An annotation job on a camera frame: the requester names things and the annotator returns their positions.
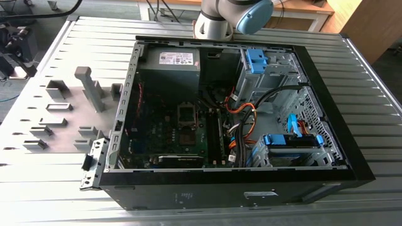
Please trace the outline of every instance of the orange wire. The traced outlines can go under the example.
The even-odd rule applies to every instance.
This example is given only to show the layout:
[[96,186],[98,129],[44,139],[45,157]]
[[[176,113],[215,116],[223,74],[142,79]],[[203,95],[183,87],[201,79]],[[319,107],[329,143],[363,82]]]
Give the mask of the orange wire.
[[[245,143],[247,143],[247,144],[255,144],[256,141],[255,141],[255,140],[245,140]],[[229,148],[229,149],[232,149],[233,147],[236,147],[236,141],[235,141],[235,140],[233,140],[233,141],[231,142],[231,144],[228,145],[228,148]]]
[[229,94],[229,95],[225,97],[225,99],[224,99],[224,106],[225,106],[227,111],[228,111],[229,113],[236,114],[236,113],[241,112],[241,110],[243,110],[247,106],[251,107],[251,108],[252,108],[252,111],[253,111],[253,123],[252,123],[252,125],[251,125],[249,130],[248,130],[248,133],[247,133],[245,136],[244,136],[244,139],[247,139],[247,138],[249,137],[252,131],[253,131],[253,128],[255,128],[255,123],[256,123],[256,109],[255,109],[255,106],[253,106],[252,103],[243,103],[237,109],[235,109],[235,110],[229,109],[229,108],[228,108],[228,99],[229,99],[231,94]]

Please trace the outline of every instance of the metal bracket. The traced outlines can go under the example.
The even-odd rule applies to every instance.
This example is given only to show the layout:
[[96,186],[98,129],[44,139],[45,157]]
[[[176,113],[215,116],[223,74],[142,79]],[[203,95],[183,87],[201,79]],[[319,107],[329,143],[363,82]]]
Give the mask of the metal bracket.
[[105,154],[108,148],[108,140],[101,138],[92,143],[89,154],[85,154],[81,169],[84,170],[84,177],[81,179],[80,190],[101,190],[98,181],[101,172],[105,168]]

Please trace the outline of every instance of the white label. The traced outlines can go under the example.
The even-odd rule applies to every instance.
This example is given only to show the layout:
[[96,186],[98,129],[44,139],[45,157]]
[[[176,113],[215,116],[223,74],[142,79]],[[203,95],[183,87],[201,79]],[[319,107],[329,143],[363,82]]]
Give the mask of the white label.
[[227,160],[231,161],[231,162],[235,162],[236,161],[236,156],[229,155]]
[[231,94],[231,98],[232,98],[233,101],[237,100],[237,96],[233,93]]
[[160,53],[160,65],[192,65],[192,53]]

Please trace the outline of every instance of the red wire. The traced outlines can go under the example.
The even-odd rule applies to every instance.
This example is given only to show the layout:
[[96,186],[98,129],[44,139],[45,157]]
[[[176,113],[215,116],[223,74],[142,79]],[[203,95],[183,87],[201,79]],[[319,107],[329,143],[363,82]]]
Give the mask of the red wire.
[[142,102],[142,87],[140,83],[137,84],[137,87],[138,87],[138,100],[137,100],[137,118],[138,118],[140,104]]

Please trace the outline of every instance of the gray block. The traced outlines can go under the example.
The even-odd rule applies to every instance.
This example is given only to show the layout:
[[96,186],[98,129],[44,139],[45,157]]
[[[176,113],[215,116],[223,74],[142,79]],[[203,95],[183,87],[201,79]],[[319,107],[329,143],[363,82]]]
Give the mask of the gray block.
[[97,135],[94,126],[80,126],[77,132],[82,137],[96,137]]
[[104,93],[102,93],[102,89],[101,89],[101,87],[100,87],[100,84],[98,84],[98,81],[93,81],[93,86],[94,86],[94,89],[96,89],[96,91],[97,91],[97,93],[98,93],[98,95],[100,95],[100,98],[104,98]]
[[97,131],[97,135],[96,135],[96,140],[104,138],[104,134],[101,132],[101,130]]
[[76,67],[74,77],[81,81],[82,87],[85,89],[85,96],[92,102],[92,106],[97,113],[104,110],[104,103],[101,102],[101,97],[98,95],[98,89],[94,87],[90,78],[90,68],[89,67]]
[[73,107],[69,103],[56,103],[56,104],[48,104],[45,109],[49,112],[66,112],[70,111]]
[[122,84],[113,83],[110,86],[112,100],[118,101],[121,97]]
[[46,125],[46,126],[65,126],[66,125],[66,120],[65,120],[65,118],[58,118],[58,119],[40,118],[38,124],[40,125]]
[[64,99],[64,93],[68,91],[68,87],[62,80],[49,80],[45,91],[52,99]]
[[46,144],[42,140],[34,139],[34,140],[24,140],[22,146],[28,150],[42,150],[46,148]]
[[33,126],[30,127],[29,132],[36,137],[49,136],[53,134],[52,130],[46,126]]
[[92,139],[77,139],[73,141],[73,146],[77,150],[89,152],[92,147]]

